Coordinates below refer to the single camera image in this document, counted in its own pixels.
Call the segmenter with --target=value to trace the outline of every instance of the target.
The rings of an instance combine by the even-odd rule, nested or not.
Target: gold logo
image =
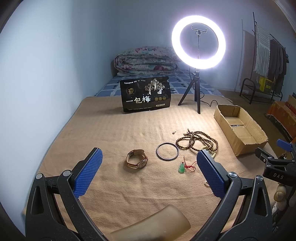
[[[133,89],[133,88],[128,89],[128,94],[129,94],[129,95],[132,95],[133,92],[134,92],[134,89]]]

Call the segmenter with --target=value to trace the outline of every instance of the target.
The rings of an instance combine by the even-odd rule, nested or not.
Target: brown blanket
[[[83,160],[93,147],[99,147],[103,151],[103,163],[86,194],[79,199],[107,238],[111,239],[110,232],[173,204],[191,224],[191,229],[178,240],[190,240],[209,218],[220,199],[204,185],[205,178],[198,167],[195,172],[178,173],[183,156],[187,164],[192,164],[196,161],[196,152],[180,150],[177,159],[162,161],[155,154],[157,146],[163,142],[175,143],[189,128],[191,131],[203,131],[219,142],[215,160],[222,163],[227,171],[254,178],[262,174],[264,164],[254,154],[238,159],[235,157],[213,117],[215,104],[210,108],[202,103],[199,115],[193,95],[189,95],[182,106],[177,106],[180,98],[181,95],[172,95],[169,108],[130,114],[123,113],[120,96],[84,99],[50,147],[40,172],[45,176],[60,175]],[[220,104],[231,104],[219,96],[206,95],[203,98],[208,103],[213,99]],[[195,146],[198,148],[202,144],[196,142]],[[145,150],[149,158],[145,168],[137,171],[126,167],[126,155],[132,149]],[[269,144],[265,149],[275,156]],[[167,158],[174,156],[175,152],[173,147],[161,150]],[[272,197],[277,183],[266,180],[266,185]],[[58,204],[68,227],[73,228],[60,199]],[[232,215],[227,227],[230,227],[234,218]]]

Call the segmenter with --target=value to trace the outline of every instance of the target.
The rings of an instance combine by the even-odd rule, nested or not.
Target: tripod
[[[205,31],[202,31],[200,29],[193,28],[193,25],[191,26],[191,29],[196,31],[196,34],[197,34],[197,58],[200,59],[200,35],[202,33],[206,33],[207,29],[205,29]],[[178,105],[182,104],[183,100],[185,99],[186,95],[190,91],[193,84],[194,84],[194,101],[197,102],[197,113],[200,114],[200,73],[198,69],[195,69],[195,72],[193,73],[193,79],[188,85]]]

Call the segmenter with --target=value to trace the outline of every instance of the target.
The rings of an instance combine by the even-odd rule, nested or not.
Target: bead necklace
[[[187,130],[188,130],[188,133],[183,134],[184,135],[183,137],[176,140],[176,145],[180,149],[186,150],[191,148],[192,150],[195,150],[195,151],[206,149],[207,151],[213,152],[213,155],[212,155],[213,158],[216,156],[216,151],[218,149],[218,141],[216,141],[214,138],[210,137],[209,135],[207,135],[202,131],[191,132],[189,129]],[[179,141],[181,140],[189,140],[189,145],[185,147],[181,146],[179,144]],[[196,140],[199,140],[204,144],[204,146],[200,150],[193,147]]]

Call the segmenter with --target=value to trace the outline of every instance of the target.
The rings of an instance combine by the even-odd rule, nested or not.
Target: silver bangle
[[[169,158],[169,159],[166,159],[166,158],[161,157],[161,156],[158,154],[158,149],[159,149],[159,147],[161,147],[162,145],[172,145],[172,146],[174,146],[174,147],[177,149],[177,155],[176,155],[175,157],[173,157],[173,158]],[[164,161],[172,161],[172,160],[175,160],[175,159],[178,157],[178,155],[179,155],[179,148],[178,148],[175,144],[173,144],[173,143],[165,142],[165,143],[160,144],[160,145],[156,148],[156,155],[157,155],[160,159],[162,159],[162,160],[164,160]]]

